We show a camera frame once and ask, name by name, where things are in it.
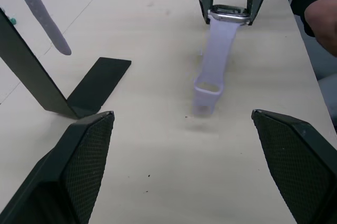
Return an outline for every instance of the black metal bracket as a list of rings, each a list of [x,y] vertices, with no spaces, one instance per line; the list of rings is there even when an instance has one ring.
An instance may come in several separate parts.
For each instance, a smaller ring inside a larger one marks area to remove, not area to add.
[[[75,119],[97,113],[131,65],[100,57],[66,99],[1,10],[0,57],[45,110]]]

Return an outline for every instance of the white table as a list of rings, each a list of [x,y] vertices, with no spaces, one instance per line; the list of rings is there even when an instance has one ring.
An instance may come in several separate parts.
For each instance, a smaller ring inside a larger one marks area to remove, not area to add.
[[[65,32],[73,55],[40,57],[66,95],[99,56],[132,60],[102,107],[116,121],[91,223],[295,223],[251,112],[306,120],[335,148],[337,139],[288,1],[265,0],[238,32],[215,113],[196,118],[206,34],[197,0],[93,0]],[[72,122],[22,85],[0,105],[0,208]]]

